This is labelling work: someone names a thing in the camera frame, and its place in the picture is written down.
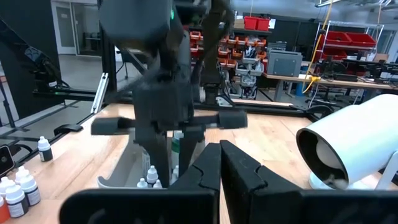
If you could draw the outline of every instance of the glass panel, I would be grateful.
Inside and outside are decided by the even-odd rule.
[[[60,38],[62,47],[74,47],[72,23],[70,19],[70,10],[65,7],[57,7],[58,25],[60,29]]]
[[[98,7],[95,5],[73,3],[73,13],[79,54],[101,56]]]

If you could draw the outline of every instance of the black clamp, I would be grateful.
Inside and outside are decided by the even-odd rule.
[[[54,129],[54,135],[68,134],[69,132],[79,132],[83,130],[83,127],[77,124],[63,124]]]
[[[295,106],[295,105],[290,105],[290,107],[296,110],[303,111],[306,114],[319,113],[321,114],[321,119],[335,112],[335,110],[332,107],[326,105],[316,105],[310,108],[306,108],[304,106]]]

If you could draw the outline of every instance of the paint bottle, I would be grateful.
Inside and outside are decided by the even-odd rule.
[[[147,174],[147,183],[148,187],[152,187],[155,183],[156,180],[159,178],[159,175],[157,175],[157,170],[155,166],[151,166],[148,170]]]
[[[147,170],[150,168],[150,156],[145,149],[142,149],[142,176],[147,175]]]
[[[0,197],[0,223],[4,223],[10,218],[10,212],[3,197]]]
[[[0,183],[0,196],[6,198],[6,189],[12,185],[12,182],[8,177],[1,177]]]
[[[180,156],[180,138],[184,137],[184,133],[182,131],[173,131],[172,138],[172,167],[178,165]]]
[[[47,162],[52,160],[52,150],[49,140],[45,139],[44,136],[40,137],[37,143],[37,149],[39,150],[40,160],[42,162]]]
[[[144,188],[148,188],[148,183],[145,182],[144,178],[139,179],[139,182],[137,183],[137,187],[144,189]]]
[[[160,180],[156,180],[156,183],[154,184],[154,189],[162,189],[162,183],[160,183]]]
[[[20,185],[10,180],[12,185],[6,189],[6,202],[11,218],[18,218],[29,211],[29,202]]]
[[[18,172],[15,174],[15,183],[21,184],[21,179],[29,175],[29,170],[25,169],[24,166],[18,167]]]
[[[29,202],[29,206],[36,205],[40,202],[40,192],[37,183],[32,175],[28,174],[21,179],[21,189]]]

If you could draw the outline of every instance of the white lamp shade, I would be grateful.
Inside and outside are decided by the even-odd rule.
[[[320,153],[319,145],[317,152],[318,139],[331,152]],[[384,168],[398,150],[398,96],[385,94],[347,106],[300,129],[296,140],[305,162],[320,180],[333,174],[353,184]],[[327,146],[321,144],[322,150]],[[333,158],[326,162],[329,166],[325,164],[330,153],[342,169],[333,168],[339,167]]]

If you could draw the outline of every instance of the workbench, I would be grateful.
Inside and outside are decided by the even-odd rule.
[[[255,102],[281,105],[274,102]],[[212,113],[214,114],[214,111],[196,111],[195,115]],[[92,136],[91,123],[96,117],[114,116],[134,118],[133,105],[107,106],[85,121],[81,132],[67,134],[55,142],[52,145],[52,161],[41,162],[40,157],[35,156],[27,162],[24,166],[35,177],[42,201],[31,207],[23,217],[10,219],[6,223],[58,223],[58,213],[66,198],[83,189],[98,188],[97,177],[110,175],[129,136]],[[297,130],[310,123],[307,118],[248,114],[248,128],[208,129],[205,139],[206,143],[229,140],[277,174],[308,189],[310,170],[299,153],[295,134]],[[379,177],[380,174],[377,173],[362,181],[375,187]],[[229,223],[222,188],[220,195],[220,220],[221,223]]]
[[[284,82],[295,82],[295,83],[310,83],[311,75],[307,75],[307,79],[305,79],[305,74],[300,74],[298,77],[287,77],[282,75],[270,75],[264,74],[266,78],[278,80],[278,84],[275,89],[274,101],[280,101],[282,96]],[[369,92],[365,96],[365,101],[370,100],[371,98],[380,94],[379,90],[393,90],[394,87],[386,84],[377,84],[377,83],[369,83],[369,82],[347,82],[347,81],[339,81],[339,80],[324,80],[316,82],[315,84],[321,84],[325,86],[338,86],[338,87],[346,87],[346,88],[361,88],[366,89]]]

